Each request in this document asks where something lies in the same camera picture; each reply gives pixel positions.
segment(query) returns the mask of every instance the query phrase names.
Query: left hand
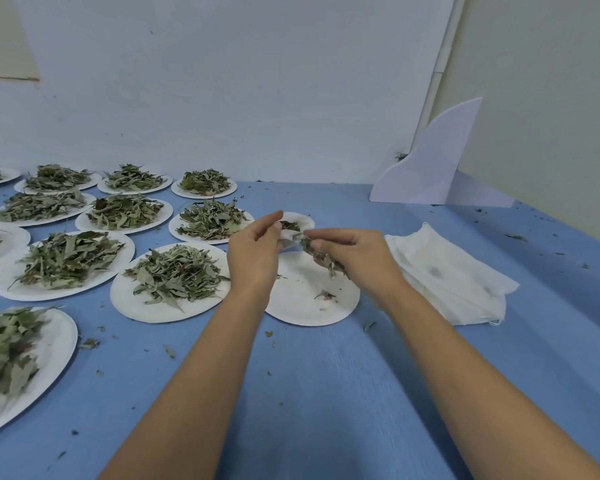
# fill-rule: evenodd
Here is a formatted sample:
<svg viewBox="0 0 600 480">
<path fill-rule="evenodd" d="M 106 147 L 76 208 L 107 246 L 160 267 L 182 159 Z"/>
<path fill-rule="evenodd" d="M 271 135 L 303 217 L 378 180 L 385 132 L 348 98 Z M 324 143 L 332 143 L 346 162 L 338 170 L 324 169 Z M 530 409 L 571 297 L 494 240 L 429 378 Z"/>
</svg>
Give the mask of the left hand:
<svg viewBox="0 0 600 480">
<path fill-rule="evenodd" d="M 227 261 L 231 291 L 245 292 L 269 303 L 269 294 L 278 275 L 278 252 L 282 210 L 252 222 L 229 239 Z"/>
</svg>

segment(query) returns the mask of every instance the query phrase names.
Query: hand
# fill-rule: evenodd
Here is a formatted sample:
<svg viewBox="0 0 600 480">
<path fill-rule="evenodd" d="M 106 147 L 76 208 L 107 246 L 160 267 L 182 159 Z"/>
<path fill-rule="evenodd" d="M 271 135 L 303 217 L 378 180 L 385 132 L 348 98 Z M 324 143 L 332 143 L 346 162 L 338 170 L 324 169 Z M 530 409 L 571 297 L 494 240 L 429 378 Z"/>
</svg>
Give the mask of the hand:
<svg viewBox="0 0 600 480">
<path fill-rule="evenodd" d="M 313 249 L 340 261 L 359 288 L 381 300 L 407 284 L 382 233 L 366 229 L 312 229 L 304 231 Z"/>
<path fill-rule="evenodd" d="M 266 307 L 278 275 L 282 210 L 252 222 L 229 239 L 229 272 L 232 292 L 246 292 Z"/>
</svg>

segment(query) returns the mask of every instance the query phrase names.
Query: right hand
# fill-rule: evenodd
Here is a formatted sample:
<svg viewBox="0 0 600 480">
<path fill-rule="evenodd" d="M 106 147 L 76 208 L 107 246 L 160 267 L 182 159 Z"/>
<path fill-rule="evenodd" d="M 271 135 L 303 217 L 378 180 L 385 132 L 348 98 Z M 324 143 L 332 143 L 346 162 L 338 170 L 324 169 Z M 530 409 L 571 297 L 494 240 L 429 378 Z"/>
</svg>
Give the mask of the right hand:
<svg viewBox="0 0 600 480">
<path fill-rule="evenodd" d="M 366 229 L 312 229 L 313 249 L 340 261 L 351 280 L 376 299 L 406 284 L 382 233 Z"/>
</svg>

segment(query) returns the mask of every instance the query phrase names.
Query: finger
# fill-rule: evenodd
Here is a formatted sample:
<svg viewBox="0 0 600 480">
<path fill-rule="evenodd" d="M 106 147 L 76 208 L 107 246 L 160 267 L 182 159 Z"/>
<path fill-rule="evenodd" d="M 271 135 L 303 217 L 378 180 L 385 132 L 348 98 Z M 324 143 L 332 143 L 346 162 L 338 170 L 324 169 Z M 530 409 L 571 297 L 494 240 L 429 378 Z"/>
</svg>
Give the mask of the finger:
<svg viewBox="0 0 600 480">
<path fill-rule="evenodd" d="M 264 242 L 266 246 L 278 248 L 278 240 L 280 239 L 280 231 L 282 231 L 282 223 L 275 222 L 270 226 L 264 235 L 258 239 L 258 242 Z"/>
<path fill-rule="evenodd" d="M 261 238 L 269 227 L 282 218 L 282 210 L 277 210 L 268 216 L 259 218 L 244 228 L 243 232 L 254 241 Z"/>
<path fill-rule="evenodd" d="M 333 241 L 323 241 L 322 239 L 314 239 L 311 241 L 311 247 L 319 253 L 328 254 L 336 261 L 344 261 L 347 250 L 351 247 L 347 244 L 339 244 Z"/>
<path fill-rule="evenodd" d="M 323 239 L 341 244 L 355 244 L 360 233 L 360 229 L 347 228 L 311 229 L 304 231 L 304 235 L 312 239 Z"/>
</svg>

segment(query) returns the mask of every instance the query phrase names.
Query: forearm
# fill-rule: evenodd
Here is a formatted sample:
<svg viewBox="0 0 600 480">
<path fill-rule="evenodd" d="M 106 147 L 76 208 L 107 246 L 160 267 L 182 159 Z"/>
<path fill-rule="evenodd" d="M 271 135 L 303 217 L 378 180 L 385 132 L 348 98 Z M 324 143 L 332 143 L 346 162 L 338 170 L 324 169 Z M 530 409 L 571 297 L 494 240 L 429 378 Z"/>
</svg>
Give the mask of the forearm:
<svg viewBox="0 0 600 480">
<path fill-rule="evenodd" d="M 227 295 L 100 480 L 214 477 L 265 306 Z"/>
<path fill-rule="evenodd" d="M 600 479 L 600 466 L 406 282 L 381 298 L 477 479 Z"/>
</svg>

